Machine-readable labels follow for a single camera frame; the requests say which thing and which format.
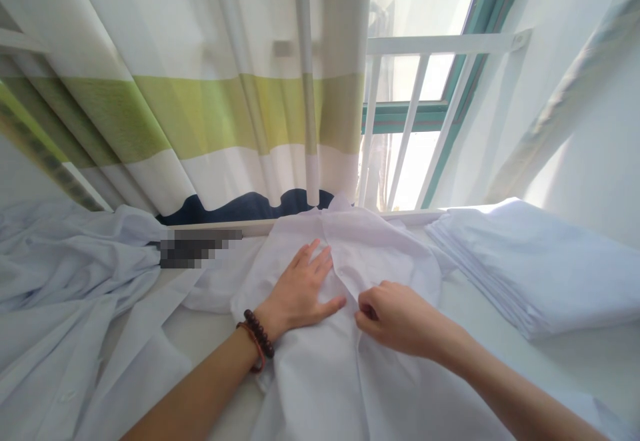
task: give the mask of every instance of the right hand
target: right hand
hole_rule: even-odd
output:
[[[449,364],[473,339],[414,290],[383,281],[358,297],[355,322],[362,331],[393,350]]]

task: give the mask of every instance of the white railing bar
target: white railing bar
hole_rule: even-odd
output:
[[[402,141],[400,142],[398,159],[395,164],[393,181],[391,182],[391,192],[389,193],[389,199],[387,201],[387,208],[389,210],[393,210],[395,193],[398,189],[398,183],[400,181],[400,172],[402,171],[402,165],[405,162],[407,146],[409,145],[409,136],[411,136],[411,131],[413,130],[413,123],[415,122],[415,112],[418,109],[418,103],[420,102],[420,92],[422,91],[422,85],[425,82],[425,75],[427,73],[427,66],[429,65],[429,56],[429,54],[420,56],[420,61],[418,62],[418,70],[416,70],[415,72],[415,83],[413,84],[413,92],[411,94],[411,101],[409,102],[409,110],[407,111],[405,128],[402,132]]]
[[[369,38],[368,55],[422,55],[424,53],[508,53],[522,48],[531,30],[520,33],[486,33],[430,37]]]
[[[365,140],[362,147],[362,165],[360,168],[360,194],[358,206],[365,204],[367,191],[367,177],[369,176],[369,155],[371,154],[371,139],[373,138],[373,119],[375,117],[375,99],[378,94],[378,80],[380,79],[381,56],[374,56],[371,64],[371,81],[369,83],[369,99],[367,100],[367,118],[365,119]]]
[[[471,74],[471,69],[473,68],[475,58],[476,58],[476,54],[467,55],[465,63],[462,66],[462,72],[460,73],[460,77],[458,78],[458,83],[455,86],[455,90],[453,90],[453,96],[451,97],[451,102],[449,104],[449,108],[447,109],[445,120],[442,123],[442,129],[440,130],[438,141],[435,144],[433,155],[431,155],[431,161],[429,162],[429,168],[427,169],[425,182],[422,184],[422,189],[420,190],[418,201],[415,204],[416,209],[421,209],[422,204],[425,201],[425,196],[427,195],[427,190],[429,189],[429,185],[431,184],[431,179],[433,178],[435,167],[438,164],[438,160],[440,159],[440,155],[442,154],[442,150],[445,146],[445,142],[447,141],[447,135],[449,134],[449,129],[451,128],[451,124],[453,123],[455,112],[458,111],[460,98],[462,98],[462,93],[465,90],[465,87],[467,86],[467,81],[469,80],[469,76]]]
[[[31,51],[33,53],[48,53],[49,50],[38,41],[29,38],[24,33],[0,28],[0,48],[8,50]]]

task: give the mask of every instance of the red string bracelet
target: red string bracelet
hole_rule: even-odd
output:
[[[256,374],[260,374],[260,373],[262,373],[262,370],[265,368],[265,355],[262,352],[262,346],[260,346],[260,343],[258,342],[258,338],[255,337],[255,334],[253,333],[251,328],[249,328],[247,326],[246,323],[240,322],[240,323],[235,325],[235,328],[238,329],[240,326],[242,326],[245,329],[245,331],[247,331],[249,333],[249,336],[251,337],[251,339],[255,343],[255,347],[258,349],[258,353],[260,354],[260,367],[252,366],[251,367],[251,372],[252,373],[256,373]]]

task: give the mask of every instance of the left hand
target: left hand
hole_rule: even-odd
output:
[[[319,244],[317,239],[300,248],[269,297],[254,311],[272,342],[288,330],[321,322],[347,304],[344,296],[318,302],[318,292],[333,266],[330,246],[311,260]]]

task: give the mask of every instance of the window frame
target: window frame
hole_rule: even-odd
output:
[[[477,33],[500,33],[504,24],[505,18],[513,5],[514,0],[471,0],[469,12],[465,20],[462,34],[477,34]],[[486,64],[488,55],[478,55],[471,75],[465,86],[465,89],[458,106],[458,110],[455,113],[453,124],[449,129],[449,134],[445,141],[442,153],[438,159],[433,173],[433,178],[427,189],[425,200],[422,204],[422,209],[429,208],[435,189],[442,175],[443,169],[449,155],[451,154],[451,148],[457,138],[457,135],[462,127],[463,121],[469,110],[471,101],[475,94],[475,90],[478,85],[478,80],[482,74],[483,68]],[[447,114],[449,107],[449,101],[453,95],[453,90],[458,82],[462,66],[465,62],[466,55],[456,55],[451,65],[449,76],[443,89],[443,98],[438,101],[421,101],[418,104],[417,112],[415,115],[415,122],[412,133],[420,133],[425,131],[440,131],[442,129],[443,121]],[[407,118],[407,111],[409,110],[409,101],[401,102],[378,102],[375,107],[375,116],[373,119],[373,134],[385,134],[385,133],[402,133],[405,121]],[[362,124],[361,132],[365,133],[365,119],[367,117],[367,104],[363,104],[362,110]]]

